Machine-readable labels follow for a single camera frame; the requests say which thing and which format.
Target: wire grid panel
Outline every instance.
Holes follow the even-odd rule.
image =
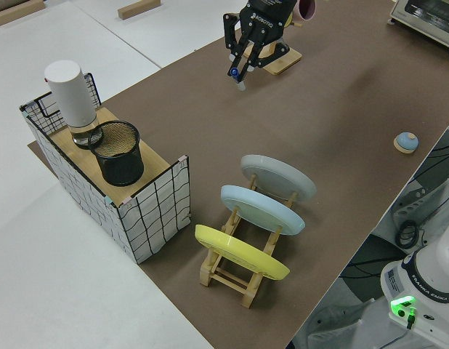
[[[91,74],[85,75],[94,107],[100,99]],[[60,183],[136,263],[141,263],[190,223],[189,158],[183,156],[116,208],[95,184],[50,139],[65,127],[51,93],[20,107],[39,147]]]
[[[141,263],[157,253],[190,223],[188,157],[181,158],[119,211],[136,261]]]
[[[88,182],[76,169],[57,151],[50,141],[40,133],[35,124],[28,121],[37,143],[42,149],[47,161],[57,175],[61,185],[73,197],[74,201],[94,219],[109,236],[136,262],[118,216],[118,210],[105,200],[105,197]]]

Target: yellow plate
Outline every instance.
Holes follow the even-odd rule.
[[[272,280],[282,280],[289,274],[289,269],[283,263],[219,230],[206,227],[205,225],[196,225],[195,238],[202,245],[212,249],[224,258],[255,273],[261,273]]]

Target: light blue plate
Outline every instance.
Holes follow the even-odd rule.
[[[240,160],[244,176],[256,175],[256,186],[265,193],[288,200],[297,193],[294,201],[308,200],[317,192],[310,178],[291,165],[263,155],[245,155]]]
[[[222,186],[222,202],[231,211],[238,208],[238,216],[260,228],[281,234],[296,235],[305,228],[297,213],[282,203],[256,191],[236,185]]]

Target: green indicator light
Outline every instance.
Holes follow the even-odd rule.
[[[398,314],[398,311],[400,310],[401,306],[409,306],[410,304],[415,302],[414,296],[405,296],[398,298],[396,300],[391,301],[391,309],[394,314]],[[410,314],[413,315],[415,312],[415,309],[410,309]]]

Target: wooden shelf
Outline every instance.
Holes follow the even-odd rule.
[[[116,116],[104,107],[97,110],[97,118],[100,123],[117,120]],[[144,163],[142,177],[132,185],[116,187],[105,182],[94,154],[75,145],[70,130],[67,127],[50,135],[50,138],[106,196],[111,198],[117,207],[120,207],[126,198],[135,194],[139,189],[170,167],[161,156],[141,140],[139,148],[142,162]]]

